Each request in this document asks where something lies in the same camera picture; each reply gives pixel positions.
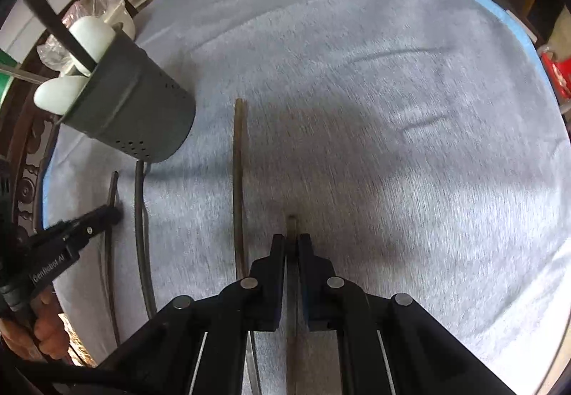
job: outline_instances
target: human hand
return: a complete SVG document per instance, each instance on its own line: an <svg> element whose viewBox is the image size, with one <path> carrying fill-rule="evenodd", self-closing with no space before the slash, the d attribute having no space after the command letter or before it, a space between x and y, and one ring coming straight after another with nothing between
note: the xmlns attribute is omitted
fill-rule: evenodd
<svg viewBox="0 0 571 395"><path fill-rule="evenodd" d="M63 321L58 316L58 303L53 299L50 289L44 290L39 295L37 306L34 311L38 315L34 326L34 334L40 344L42 353L49 355L54 360L60 360L67 355L70 338L64 328ZM24 360L42 360L42 354L35 347L28 332L19 324L0 319L0 334L7 346L15 354Z"/></svg>

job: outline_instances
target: plastic bag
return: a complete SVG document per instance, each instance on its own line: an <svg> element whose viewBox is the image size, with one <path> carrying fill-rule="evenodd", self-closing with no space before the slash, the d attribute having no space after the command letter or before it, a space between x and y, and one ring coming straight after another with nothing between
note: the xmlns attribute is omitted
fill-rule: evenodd
<svg viewBox="0 0 571 395"><path fill-rule="evenodd" d="M67 29L84 16L101 17L110 5L111 0L78 0L62 18ZM37 47L39 59L42 63L56 71L65 71L73 64L71 55L63 45L53 36L49 35L46 43Z"/></svg>

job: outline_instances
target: table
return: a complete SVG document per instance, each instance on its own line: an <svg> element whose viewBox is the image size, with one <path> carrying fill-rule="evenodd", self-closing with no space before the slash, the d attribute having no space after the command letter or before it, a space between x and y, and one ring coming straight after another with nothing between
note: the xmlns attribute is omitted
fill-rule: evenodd
<svg viewBox="0 0 571 395"><path fill-rule="evenodd" d="M142 11L137 43L196 97L186 142L145 181L158 306L233 281L232 117L242 97L248 260L296 214L339 275L377 295L408 292L513 390L533 393L571 307L571 151L533 46L488 2L156 0ZM120 171L123 339L146 320L134 168L62 127L44 187L51 224L105 203ZM99 361L114 347L101 250L92 241L55 283ZM264 394L285 393L283 328L256 336ZM339 393L333 335L300 326L299 339L298 393Z"/></svg>

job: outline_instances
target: metal screw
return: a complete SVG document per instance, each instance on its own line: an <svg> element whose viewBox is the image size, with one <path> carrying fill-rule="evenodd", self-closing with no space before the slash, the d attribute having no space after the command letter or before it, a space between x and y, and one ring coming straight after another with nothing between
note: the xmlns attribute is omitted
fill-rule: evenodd
<svg viewBox="0 0 571 395"><path fill-rule="evenodd" d="M412 303L412 297L407 293L398 293L395 295L395 301L401 307L407 307Z"/></svg>
<svg viewBox="0 0 571 395"><path fill-rule="evenodd" d="M240 281L240 285L243 289L253 289L258 286L258 279L255 277L245 277Z"/></svg>
<svg viewBox="0 0 571 395"><path fill-rule="evenodd" d="M190 298L188 295L179 295L172 300L172 306L178 310L189 307L191 303L192 298Z"/></svg>
<svg viewBox="0 0 571 395"><path fill-rule="evenodd" d="M340 277L337 277L336 275L334 275L333 277L330 277L327 280L327 285L329 287L331 287L332 289L340 289L341 287L343 287L345 285L345 281L343 279L341 279Z"/></svg>

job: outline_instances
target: gray bucket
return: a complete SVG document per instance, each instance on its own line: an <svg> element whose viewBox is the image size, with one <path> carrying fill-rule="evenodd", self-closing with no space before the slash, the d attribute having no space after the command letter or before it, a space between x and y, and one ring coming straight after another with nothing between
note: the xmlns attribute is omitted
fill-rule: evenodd
<svg viewBox="0 0 571 395"><path fill-rule="evenodd" d="M195 111L193 96L119 30L61 121L132 157L158 162L185 141Z"/></svg>

